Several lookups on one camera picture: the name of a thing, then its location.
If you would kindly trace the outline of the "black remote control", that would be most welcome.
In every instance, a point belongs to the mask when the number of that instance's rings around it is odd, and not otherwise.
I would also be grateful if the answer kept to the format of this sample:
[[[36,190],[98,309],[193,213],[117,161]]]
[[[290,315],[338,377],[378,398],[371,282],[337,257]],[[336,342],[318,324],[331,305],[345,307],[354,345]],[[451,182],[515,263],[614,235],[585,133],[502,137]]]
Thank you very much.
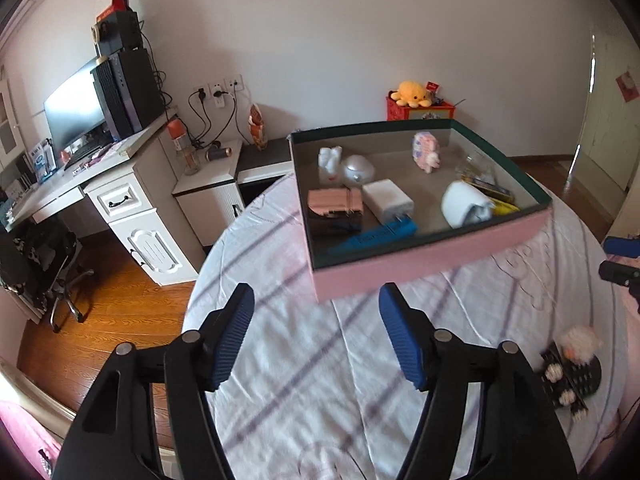
[[[549,344],[549,347],[552,344],[555,344],[562,358],[558,345],[552,342]],[[575,365],[570,361],[565,361],[563,358],[562,361],[570,367],[570,376],[572,376],[579,393],[586,403],[586,399],[593,396],[601,385],[602,366],[600,360],[595,356],[592,361],[586,365]]]

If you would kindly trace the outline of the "yellow highlighter marker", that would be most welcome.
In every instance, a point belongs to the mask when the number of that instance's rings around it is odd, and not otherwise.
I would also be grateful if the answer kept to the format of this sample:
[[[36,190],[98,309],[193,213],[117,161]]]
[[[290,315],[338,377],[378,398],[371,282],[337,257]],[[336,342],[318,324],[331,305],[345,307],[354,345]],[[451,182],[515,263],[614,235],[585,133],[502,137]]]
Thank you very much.
[[[518,206],[513,204],[504,202],[503,200],[497,200],[496,198],[491,198],[491,214],[494,217],[503,217],[508,214],[515,214],[520,211]]]

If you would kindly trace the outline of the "blue gold rectangular case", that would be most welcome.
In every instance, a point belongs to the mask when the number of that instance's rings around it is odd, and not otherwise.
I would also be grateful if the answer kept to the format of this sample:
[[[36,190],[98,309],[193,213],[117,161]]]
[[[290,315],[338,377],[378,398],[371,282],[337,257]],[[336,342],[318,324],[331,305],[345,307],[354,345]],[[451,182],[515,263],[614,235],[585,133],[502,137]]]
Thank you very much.
[[[484,193],[486,196],[490,198],[494,198],[495,200],[500,200],[500,202],[503,202],[503,203],[508,203],[512,205],[515,204],[515,196],[507,188],[503,188],[500,185],[486,182],[485,180],[479,179],[477,177],[462,176],[461,180],[466,182],[469,185],[474,186],[474,188],[476,188],[477,190]]]

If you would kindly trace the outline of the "white cup-shaped device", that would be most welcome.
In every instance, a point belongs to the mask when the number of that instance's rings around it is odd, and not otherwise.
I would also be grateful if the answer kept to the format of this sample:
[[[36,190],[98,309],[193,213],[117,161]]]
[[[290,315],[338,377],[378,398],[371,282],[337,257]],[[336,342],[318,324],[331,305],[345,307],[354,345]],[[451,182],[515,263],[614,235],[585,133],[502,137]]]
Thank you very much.
[[[492,200],[462,180],[451,182],[442,196],[440,209],[451,229],[488,221],[494,215]]]

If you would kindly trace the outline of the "clear glass bottle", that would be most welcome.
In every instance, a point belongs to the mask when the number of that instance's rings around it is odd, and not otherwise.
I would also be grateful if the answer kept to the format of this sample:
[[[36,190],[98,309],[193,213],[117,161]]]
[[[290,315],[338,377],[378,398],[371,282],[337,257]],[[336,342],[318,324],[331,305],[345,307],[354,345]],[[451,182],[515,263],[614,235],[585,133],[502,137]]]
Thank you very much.
[[[457,174],[460,177],[480,179],[491,184],[496,182],[494,161],[479,151],[472,151],[465,155],[457,166]]]

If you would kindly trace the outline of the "pink block figure toy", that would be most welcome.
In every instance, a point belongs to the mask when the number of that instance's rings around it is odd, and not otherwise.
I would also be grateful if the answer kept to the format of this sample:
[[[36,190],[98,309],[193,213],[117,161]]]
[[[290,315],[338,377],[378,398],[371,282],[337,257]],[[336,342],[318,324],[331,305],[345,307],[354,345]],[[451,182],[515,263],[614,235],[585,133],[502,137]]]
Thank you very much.
[[[427,174],[439,168],[439,143],[430,132],[421,131],[413,136],[412,158],[416,166]]]

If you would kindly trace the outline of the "blue object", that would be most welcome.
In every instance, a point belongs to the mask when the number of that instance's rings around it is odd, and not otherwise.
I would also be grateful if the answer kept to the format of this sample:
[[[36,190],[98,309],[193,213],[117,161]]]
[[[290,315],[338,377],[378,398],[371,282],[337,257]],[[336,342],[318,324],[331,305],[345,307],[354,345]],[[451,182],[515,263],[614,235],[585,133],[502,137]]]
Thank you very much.
[[[378,226],[376,229],[352,236],[343,243],[331,247],[328,250],[328,254],[331,256],[341,256],[351,254],[352,252],[380,248],[413,237],[417,230],[418,226],[411,218],[397,218],[394,221]]]

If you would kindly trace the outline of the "white charger adapter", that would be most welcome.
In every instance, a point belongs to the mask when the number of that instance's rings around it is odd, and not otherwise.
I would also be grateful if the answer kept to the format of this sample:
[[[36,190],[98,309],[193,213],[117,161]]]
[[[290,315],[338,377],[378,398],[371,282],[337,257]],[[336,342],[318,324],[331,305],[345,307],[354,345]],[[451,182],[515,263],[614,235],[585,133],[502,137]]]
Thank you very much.
[[[413,215],[413,200],[390,179],[363,185],[361,194],[363,203],[382,224]]]

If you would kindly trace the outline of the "white round case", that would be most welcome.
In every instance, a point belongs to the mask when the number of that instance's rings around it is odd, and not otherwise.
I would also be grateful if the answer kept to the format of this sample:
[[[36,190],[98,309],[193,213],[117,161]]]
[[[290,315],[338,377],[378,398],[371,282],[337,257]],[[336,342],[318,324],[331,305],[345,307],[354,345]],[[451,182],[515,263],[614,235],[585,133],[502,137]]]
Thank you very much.
[[[350,155],[342,161],[342,182],[350,188],[363,186],[374,180],[375,169],[362,155]]]

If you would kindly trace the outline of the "white rabbit figurine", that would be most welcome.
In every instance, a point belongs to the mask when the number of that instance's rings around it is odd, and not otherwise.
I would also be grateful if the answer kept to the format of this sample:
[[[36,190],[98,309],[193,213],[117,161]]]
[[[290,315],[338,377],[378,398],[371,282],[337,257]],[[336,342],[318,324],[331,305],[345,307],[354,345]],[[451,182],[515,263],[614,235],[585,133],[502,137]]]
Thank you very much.
[[[340,182],[340,169],[343,149],[340,146],[320,148],[318,154],[319,179],[324,184]]]

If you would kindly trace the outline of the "black white flower hair clip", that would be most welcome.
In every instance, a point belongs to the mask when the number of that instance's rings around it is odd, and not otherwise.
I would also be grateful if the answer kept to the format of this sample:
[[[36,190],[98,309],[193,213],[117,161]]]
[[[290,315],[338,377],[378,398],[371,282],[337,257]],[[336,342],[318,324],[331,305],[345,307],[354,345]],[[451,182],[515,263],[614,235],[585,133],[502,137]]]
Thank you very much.
[[[586,418],[587,405],[570,376],[570,367],[562,361],[555,344],[541,353],[541,359],[542,369],[538,372],[538,376],[553,407],[556,410],[567,408],[574,422],[580,422]]]

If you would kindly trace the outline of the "black office chair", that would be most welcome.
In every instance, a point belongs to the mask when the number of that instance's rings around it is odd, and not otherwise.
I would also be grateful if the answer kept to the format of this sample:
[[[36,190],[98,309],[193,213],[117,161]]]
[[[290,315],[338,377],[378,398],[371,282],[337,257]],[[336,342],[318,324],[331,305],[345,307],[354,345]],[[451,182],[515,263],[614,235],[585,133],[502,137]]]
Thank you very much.
[[[47,315],[52,330],[58,306],[66,304],[79,323],[87,315],[72,298],[72,289],[94,274],[78,261],[81,244],[75,233],[56,219],[43,224],[27,222],[13,231],[1,229],[1,286],[39,315]]]

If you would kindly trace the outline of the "red toy box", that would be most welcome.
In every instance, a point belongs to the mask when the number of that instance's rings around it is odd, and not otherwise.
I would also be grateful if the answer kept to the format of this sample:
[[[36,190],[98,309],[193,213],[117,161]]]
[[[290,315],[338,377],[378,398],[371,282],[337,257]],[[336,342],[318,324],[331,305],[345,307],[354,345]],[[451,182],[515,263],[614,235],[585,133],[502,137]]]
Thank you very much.
[[[456,107],[446,101],[431,107],[411,108],[399,106],[390,96],[386,96],[386,120],[410,120],[410,119],[452,119]]]

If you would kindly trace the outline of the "pink storage box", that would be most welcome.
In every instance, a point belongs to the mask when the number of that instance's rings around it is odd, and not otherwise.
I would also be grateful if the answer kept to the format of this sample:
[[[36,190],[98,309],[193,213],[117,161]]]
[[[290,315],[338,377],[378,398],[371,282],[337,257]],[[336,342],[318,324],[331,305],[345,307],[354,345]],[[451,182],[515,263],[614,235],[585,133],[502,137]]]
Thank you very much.
[[[430,174],[412,158],[413,136],[421,131],[430,132],[439,143],[440,166]],[[328,254],[344,235],[307,233],[310,273],[320,301],[368,292],[386,282],[415,280],[502,252],[530,240],[550,216],[550,196],[473,130],[454,119],[415,119],[291,134],[291,157],[306,230],[311,228],[307,195],[320,184],[316,167],[319,150],[333,145],[344,148],[346,154],[366,156],[377,176],[389,178],[408,194],[414,203],[412,218],[418,232],[408,240],[344,256]],[[494,161],[498,183],[514,194],[520,211],[451,229],[440,209],[442,196],[456,176],[457,164],[472,151],[483,152]]]

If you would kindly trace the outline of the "orange snack bag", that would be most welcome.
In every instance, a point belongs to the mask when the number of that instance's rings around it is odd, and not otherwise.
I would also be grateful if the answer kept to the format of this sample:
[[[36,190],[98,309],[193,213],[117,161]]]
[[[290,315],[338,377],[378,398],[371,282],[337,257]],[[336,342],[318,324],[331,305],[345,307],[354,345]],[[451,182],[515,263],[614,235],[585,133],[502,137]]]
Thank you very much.
[[[250,106],[250,114],[248,114],[248,126],[250,127],[250,135],[252,136],[255,148],[263,151],[268,146],[268,138],[265,132],[264,118],[259,106],[253,103]]]

